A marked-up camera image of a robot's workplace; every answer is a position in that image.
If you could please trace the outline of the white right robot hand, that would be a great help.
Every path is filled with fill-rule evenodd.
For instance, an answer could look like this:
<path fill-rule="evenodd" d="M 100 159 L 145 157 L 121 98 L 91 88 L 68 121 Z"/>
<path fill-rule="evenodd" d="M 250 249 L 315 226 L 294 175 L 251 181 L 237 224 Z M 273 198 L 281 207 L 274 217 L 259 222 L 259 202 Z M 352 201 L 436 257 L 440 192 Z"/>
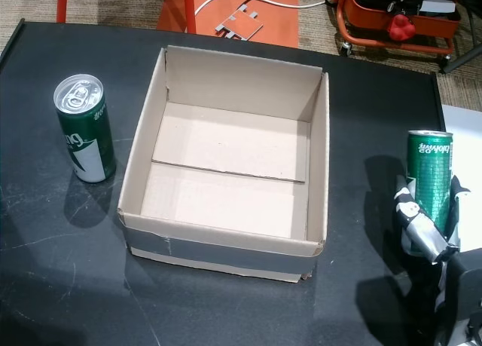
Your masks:
<path fill-rule="evenodd" d="M 403 176 L 396 177 L 395 213 L 403 234 L 418 250 L 416 254 L 432 264 L 447 262 L 456 253 L 480 248 L 474 221 L 475 198 L 460 185 L 456 176 L 451 180 L 449 197 L 449 234 L 444 235 L 428 213 L 415 201 Z"/>

